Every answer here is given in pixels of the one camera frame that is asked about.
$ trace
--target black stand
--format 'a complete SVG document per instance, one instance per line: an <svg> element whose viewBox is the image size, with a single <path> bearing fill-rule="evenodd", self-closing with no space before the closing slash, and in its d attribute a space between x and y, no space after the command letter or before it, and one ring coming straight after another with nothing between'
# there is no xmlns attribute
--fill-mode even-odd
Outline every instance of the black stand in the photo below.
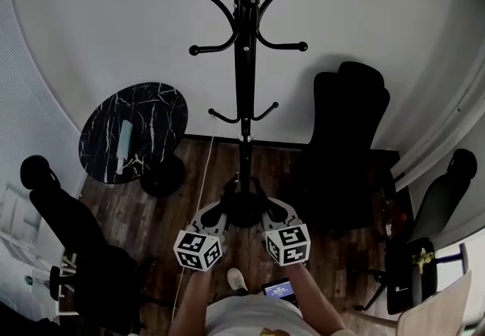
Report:
<svg viewBox="0 0 485 336"><path fill-rule="evenodd" d="M358 272L362 274L370 274L374 277L374 280L380 284L379 288L377 289L376 293L372 296L371 300L367 303L366 306L363 305L356 305L354 309L359 312L366 312L369 310L371 306L377 301L377 299L382 295L382 293L387 289L387 282L386 282L386 273L380 272L378 270L370 270L369 268L363 270L352 270L352 272Z"/></svg>
<svg viewBox="0 0 485 336"><path fill-rule="evenodd" d="M150 196L165 198L175 193L185 180L185 166L182 160L172 154L160 165L139 179L142 189Z"/></svg>
<svg viewBox="0 0 485 336"><path fill-rule="evenodd" d="M189 53L198 55L201 53L221 52L234 45L235 63L236 63L236 101L237 101L237 118L229 119L218 114L214 109L209 109L209 114L225 121L227 123L241 122L241 134L239 135L239 173L234 183L240 183L240 192L235 193L239 202L227 208L241 209L238 212L227 210L230 221L236 226L248 226L259 221L259 216L248 217L249 211L244 208L248 203L254 202L254 197L250 193L251 183L251 166L252 166L252 134L251 121L260 121L265 118L271 111L278 107L274 102L262 115L254 115L255 101L255 69L256 69L256 41L257 39L263 45L271 49L282 50L299 50L304 52L308 46L305 42L274 44L268 42L259 30L259 24L264 12L273 0L265 0L261 5L260 0L234 0L234 12L231 15L229 10L220 0L211 0L226 15L229 24L233 30L233 35L222 45L219 46L191 46ZM251 215L258 214L259 208L252 207L254 212Z"/></svg>

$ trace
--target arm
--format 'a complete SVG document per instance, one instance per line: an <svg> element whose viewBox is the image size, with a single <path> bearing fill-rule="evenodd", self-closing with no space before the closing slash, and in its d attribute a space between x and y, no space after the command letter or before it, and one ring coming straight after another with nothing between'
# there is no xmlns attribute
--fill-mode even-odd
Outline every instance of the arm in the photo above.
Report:
<svg viewBox="0 0 485 336"><path fill-rule="evenodd" d="M308 325L322 336L331 336L346 328L339 314L320 292L302 263L287 266L286 274L295 292L303 319Z"/></svg>
<svg viewBox="0 0 485 336"><path fill-rule="evenodd" d="M168 336L204 336L211 271L194 272Z"/></svg>

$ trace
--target table leg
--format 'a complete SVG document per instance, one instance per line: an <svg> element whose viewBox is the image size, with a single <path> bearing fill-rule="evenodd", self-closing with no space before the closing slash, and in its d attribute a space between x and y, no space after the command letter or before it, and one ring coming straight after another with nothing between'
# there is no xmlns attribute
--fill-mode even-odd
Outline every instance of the table leg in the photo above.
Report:
<svg viewBox="0 0 485 336"><path fill-rule="evenodd" d="M175 193L184 181L185 166L174 154L166 157L160 165L139 179L142 189L150 196L158 198Z"/></svg>

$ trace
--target cable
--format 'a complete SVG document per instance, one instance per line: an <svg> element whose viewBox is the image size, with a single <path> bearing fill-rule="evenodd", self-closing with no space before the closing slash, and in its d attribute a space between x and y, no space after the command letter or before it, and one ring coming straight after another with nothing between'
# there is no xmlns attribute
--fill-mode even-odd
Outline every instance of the cable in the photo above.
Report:
<svg viewBox="0 0 485 336"><path fill-rule="evenodd" d="M199 201L197 202L196 213L197 213L197 211L200 208L200 202L202 200L202 194L204 193L205 175L207 174L207 167L209 166L209 161L211 160L212 143L214 143L215 131L216 131L216 126L217 126L217 122L216 122L215 116L212 116L212 117L214 118L214 132L212 133L211 145L209 147L209 154L208 154L208 157L207 157L207 161L205 163L204 177L202 177L202 185L200 187ZM182 274L180 275L179 286L177 288L177 292L175 293L174 308L172 310L172 322L174 322L175 308L177 307L177 298L179 297L180 285L182 285L182 279L183 279L183 272L184 271L185 271L185 267L182 267Z"/></svg>

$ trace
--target chair backrest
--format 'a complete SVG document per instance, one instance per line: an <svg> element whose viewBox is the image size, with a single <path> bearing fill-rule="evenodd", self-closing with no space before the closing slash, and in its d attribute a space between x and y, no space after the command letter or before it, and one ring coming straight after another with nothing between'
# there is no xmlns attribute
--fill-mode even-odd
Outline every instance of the chair backrest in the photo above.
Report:
<svg viewBox="0 0 485 336"><path fill-rule="evenodd" d="M446 174L428 187L408 242L443 231L476 173L475 155L465 149L456 150Z"/></svg>
<svg viewBox="0 0 485 336"><path fill-rule="evenodd" d="M343 62L338 73L315 77L314 101L310 146L346 151L353 162L364 159L390 101L382 75L367 65Z"/></svg>
<svg viewBox="0 0 485 336"><path fill-rule="evenodd" d="M471 272L399 317L397 336L456 336L471 285Z"/></svg>
<svg viewBox="0 0 485 336"><path fill-rule="evenodd" d="M35 156L22 164L22 183L33 189L30 201L67 250L79 255L102 251L108 244L95 217L84 204L61 189L46 162L43 157ZM39 180L33 180L31 173Z"/></svg>

